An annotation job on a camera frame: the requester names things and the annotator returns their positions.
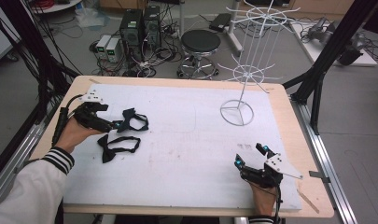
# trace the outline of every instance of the hand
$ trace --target hand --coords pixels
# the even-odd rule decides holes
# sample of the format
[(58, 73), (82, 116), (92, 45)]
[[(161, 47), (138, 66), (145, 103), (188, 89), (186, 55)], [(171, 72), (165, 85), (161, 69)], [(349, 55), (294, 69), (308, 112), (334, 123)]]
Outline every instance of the hand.
[(101, 132), (83, 127), (75, 118), (70, 118), (58, 140), (56, 147), (60, 147), (68, 153), (72, 153), (75, 146), (83, 142), (87, 137)]
[(276, 201), (276, 188), (262, 189), (259, 185), (249, 182), (253, 192), (253, 201), (256, 206), (256, 215), (273, 215), (273, 205)]

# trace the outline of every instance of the sleeve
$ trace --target sleeve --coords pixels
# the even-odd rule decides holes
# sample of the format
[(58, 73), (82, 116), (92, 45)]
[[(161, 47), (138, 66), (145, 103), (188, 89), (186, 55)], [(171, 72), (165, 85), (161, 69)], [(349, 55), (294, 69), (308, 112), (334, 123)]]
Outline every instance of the sleeve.
[(269, 216), (255, 216), (248, 219), (251, 224), (273, 224), (273, 218)]
[(43, 159), (26, 165), (0, 203), (0, 224), (54, 223), (74, 162), (70, 154), (53, 147)]

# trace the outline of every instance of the white wire display rack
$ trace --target white wire display rack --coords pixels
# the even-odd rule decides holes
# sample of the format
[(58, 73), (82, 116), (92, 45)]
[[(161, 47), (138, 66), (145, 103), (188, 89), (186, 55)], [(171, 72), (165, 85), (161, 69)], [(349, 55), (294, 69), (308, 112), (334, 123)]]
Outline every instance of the white wire display rack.
[[(227, 79), (226, 81), (239, 81), (244, 85), (241, 96), (238, 100), (229, 100), (220, 108), (220, 113), (224, 120), (237, 126), (249, 124), (252, 122), (255, 116), (252, 106), (243, 100), (245, 87), (247, 85), (258, 85), (261, 87), (260, 84), (264, 81), (264, 79), (280, 78), (266, 77), (266, 71), (275, 66), (275, 63), (270, 64), (270, 60), (281, 31), (286, 29), (293, 33), (293, 31), (287, 27), (287, 23), (294, 20), (288, 18), (285, 13), (299, 10), (299, 8), (285, 11), (274, 9), (272, 8), (273, 0), (268, 7), (255, 7), (247, 3), (246, 0), (244, 0), (244, 2), (252, 8), (248, 11), (243, 11), (230, 9), (227, 7), (227, 10), (234, 13), (240, 12), (245, 14), (244, 19), (231, 22), (233, 24), (244, 21), (247, 22), (243, 43), (243, 46), (246, 46), (246, 42), (247, 45), (249, 45), (247, 53), (240, 54), (238, 60), (231, 55), (237, 64), (235, 68), (229, 68), (221, 64), (218, 65), (224, 69), (232, 71), (233, 78)], [(255, 31), (258, 32), (253, 32), (251, 35), (250, 33), (252, 31), (249, 30), (249, 27), (254, 27)]]

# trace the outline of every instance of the striped sleeve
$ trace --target striped sleeve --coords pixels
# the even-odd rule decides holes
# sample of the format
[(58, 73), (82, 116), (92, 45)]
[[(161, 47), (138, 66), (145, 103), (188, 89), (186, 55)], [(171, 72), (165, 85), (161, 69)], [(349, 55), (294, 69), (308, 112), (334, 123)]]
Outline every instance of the striped sleeve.
[(269, 224), (273, 223), (273, 218), (269, 216), (255, 216), (255, 217), (249, 217), (249, 223), (255, 223), (255, 224)]
[(50, 162), (66, 175), (75, 165), (75, 159), (60, 147), (52, 147), (41, 160)]

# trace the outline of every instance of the black stool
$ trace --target black stool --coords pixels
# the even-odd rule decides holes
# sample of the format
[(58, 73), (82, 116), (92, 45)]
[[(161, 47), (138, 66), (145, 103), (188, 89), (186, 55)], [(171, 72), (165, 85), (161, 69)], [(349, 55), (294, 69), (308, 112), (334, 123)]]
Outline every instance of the black stool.
[(214, 63), (204, 58), (206, 56), (216, 53), (218, 46), (220, 46), (220, 38), (206, 30), (192, 30), (185, 32), (181, 37), (182, 49), (189, 55), (182, 61), (178, 70), (177, 76), (187, 76), (189, 78), (208, 78), (218, 75)]

